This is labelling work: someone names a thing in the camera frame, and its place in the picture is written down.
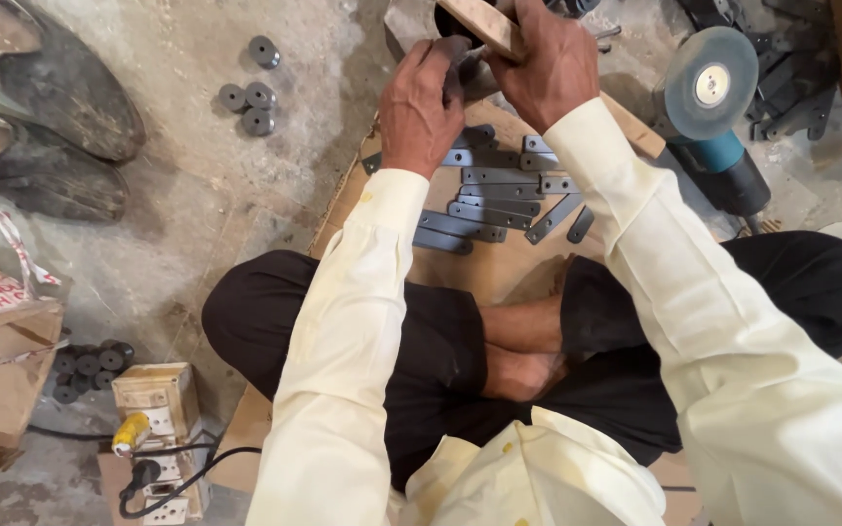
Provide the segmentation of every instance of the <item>black trousers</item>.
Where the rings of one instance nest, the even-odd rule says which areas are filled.
[[[763,234],[722,244],[783,313],[821,349],[842,356],[842,240],[816,232]],[[318,261],[287,251],[231,269],[210,294],[203,328],[213,349],[272,399]],[[385,446],[392,485],[408,477],[448,434],[484,446],[532,404],[606,433],[642,465],[681,449],[677,413],[661,383],[632,299],[604,266],[578,257],[561,305],[563,352],[582,356],[540,400],[480,396],[486,365],[483,321],[466,292],[406,283],[407,314],[385,389]]]

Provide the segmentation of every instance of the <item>yellow plug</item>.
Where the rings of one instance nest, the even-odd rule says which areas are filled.
[[[152,434],[152,425],[148,421],[148,416],[145,413],[132,413],[112,437],[112,450],[119,457],[131,458],[132,452],[141,448],[150,434]]]

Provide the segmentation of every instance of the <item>black cable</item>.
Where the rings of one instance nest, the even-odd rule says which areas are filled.
[[[184,481],[184,483],[181,484],[180,486],[178,486],[177,489],[175,489],[174,491],[171,491],[168,495],[165,495],[165,497],[163,499],[161,499],[157,503],[154,503],[153,505],[151,505],[147,508],[144,508],[142,510],[139,510],[139,511],[135,511],[135,512],[130,513],[127,509],[125,509],[125,505],[128,504],[129,499],[131,499],[134,496],[134,491],[130,491],[130,490],[128,490],[128,488],[124,489],[122,491],[122,493],[119,494],[119,499],[120,499],[120,501],[119,501],[119,515],[123,519],[133,520],[133,519],[140,519],[140,518],[145,517],[146,515],[154,512],[154,511],[157,511],[158,509],[161,509],[162,506],[164,506],[167,503],[174,500],[174,498],[177,497],[178,495],[180,495],[181,493],[184,493],[197,480],[200,480],[201,478],[203,478],[203,475],[207,474],[207,472],[209,472],[213,468],[213,466],[220,463],[220,460],[224,460],[226,457],[229,457],[231,455],[235,455],[237,453],[259,453],[259,454],[261,454],[262,448],[233,448],[233,449],[228,450],[227,452],[223,453],[219,457],[213,459],[213,462],[210,462],[209,464],[204,466],[202,469],[200,469],[200,471],[196,472],[196,474],[194,474],[192,477],[190,477],[186,481]]]
[[[78,442],[112,442],[113,435],[111,434],[80,434],[76,432],[58,432],[55,430],[48,430],[40,428],[34,424],[28,424],[30,432],[36,432],[44,436],[53,438],[63,438],[64,440],[76,440]]]
[[[191,449],[212,449],[216,448],[216,444],[191,444],[190,446],[179,446],[177,448],[155,449],[153,451],[134,451],[132,453],[133,459],[142,459],[145,457],[167,457],[174,453],[181,453],[183,451],[190,451]]]

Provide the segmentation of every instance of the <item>angle grinder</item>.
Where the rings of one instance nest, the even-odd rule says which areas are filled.
[[[710,204],[742,217],[759,234],[757,214],[772,198],[732,125],[759,79],[755,48],[742,33],[711,27],[688,39],[655,88],[658,129]]]

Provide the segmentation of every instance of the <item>man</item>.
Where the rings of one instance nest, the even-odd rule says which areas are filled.
[[[560,294],[512,307],[404,283],[464,120],[465,43],[419,42],[383,93],[383,169],[324,259],[266,254],[205,306],[274,401],[248,523],[383,524],[391,484],[401,525],[659,524],[645,466],[683,444],[714,523],[842,524],[842,242],[716,244],[603,106],[588,32],[540,0],[517,13],[528,60],[486,60],[580,186],[606,267],[577,258]]]

